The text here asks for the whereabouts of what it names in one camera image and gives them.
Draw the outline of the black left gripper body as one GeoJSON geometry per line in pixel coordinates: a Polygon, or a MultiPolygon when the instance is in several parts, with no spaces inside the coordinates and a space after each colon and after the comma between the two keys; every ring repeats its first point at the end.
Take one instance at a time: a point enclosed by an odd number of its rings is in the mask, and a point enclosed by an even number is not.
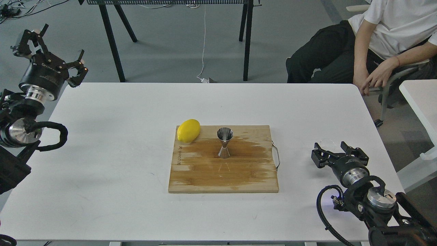
{"type": "Polygon", "coordinates": [[[69,78],[67,70],[57,70],[64,62],[59,58],[45,61],[43,55],[33,55],[30,64],[22,77],[19,87],[23,92],[31,86],[38,86],[52,94],[50,101],[57,100],[64,82],[69,78]]]}

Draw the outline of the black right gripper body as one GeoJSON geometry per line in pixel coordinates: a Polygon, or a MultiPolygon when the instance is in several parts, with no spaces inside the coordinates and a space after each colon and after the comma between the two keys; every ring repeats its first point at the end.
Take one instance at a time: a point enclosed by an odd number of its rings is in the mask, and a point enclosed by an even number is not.
{"type": "Polygon", "coordinates": [[[345,188],[350,187],[359,179],[369,176],[367,169],[368,159],[360,159],[355,156],[343,156],[332,165],[332,171],[345,188]]]}

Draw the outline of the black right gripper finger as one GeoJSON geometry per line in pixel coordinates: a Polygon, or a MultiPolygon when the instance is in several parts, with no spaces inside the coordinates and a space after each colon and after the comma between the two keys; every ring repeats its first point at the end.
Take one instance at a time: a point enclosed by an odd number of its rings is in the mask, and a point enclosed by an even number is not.
{"type": "Polygon", "coordinates": [[[334,165],[335,161],[338,160],[338,153],[324,150],[317,142],[315,142],[314,149],[311,151],[311,159],[317,168],[323,168],[325,166],[331,167],[334,165]]]}
{"type": "Polygon", "coordinates": [[[348,146],[344,141],[341,142],[340,147],[344,150],[347,156],[354,156],[359,159],[364,166],[367,166],[369,157],[364,153],[361,148],[353,148],[348,146]]]}

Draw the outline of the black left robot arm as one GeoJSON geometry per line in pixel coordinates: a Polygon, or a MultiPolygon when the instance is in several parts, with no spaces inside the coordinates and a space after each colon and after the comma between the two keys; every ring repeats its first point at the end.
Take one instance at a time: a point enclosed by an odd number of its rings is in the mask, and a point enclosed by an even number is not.
{"type": "Polygon", "coordinates": [[[84,50],[70,63],[48,51],[43,41],[47,28],[45,24],[41,31],[26,29],[11,47],[15,56],[27,58],[30,64],[19,84],[21,92],[1,92],[1,193],[12,190],[31,173],[27,161],[36,150],[64,146],[67,128],[55,122],[37,122],[36,118],[44,112],[46,101],[58,99],[65,82],[77,87],[88,72],[82,61],[84,50]]]}

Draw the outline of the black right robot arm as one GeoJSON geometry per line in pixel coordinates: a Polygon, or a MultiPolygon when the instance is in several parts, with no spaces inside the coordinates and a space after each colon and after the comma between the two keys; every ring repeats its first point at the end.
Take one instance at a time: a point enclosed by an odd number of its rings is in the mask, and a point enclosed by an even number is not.
{"type": "Polygon", "coordinates": [[[325,229],[347,246],[352,243],[343,238],[329,223],[323,213],[323,193],[335,189],[331,196],[334,209],[351,212],[363,221],[368,229],[371,246],[435,246],[434,227],[411,203],[403,192],[396,194],[386,189],[385,182],[370,174],[368,156],[360,148],[341,142],[342,153],[324,150],[315,143],[311,158],[317,168],[329,166],[340,182],[321,189],[316,199],[316,208],[325,229]]]}

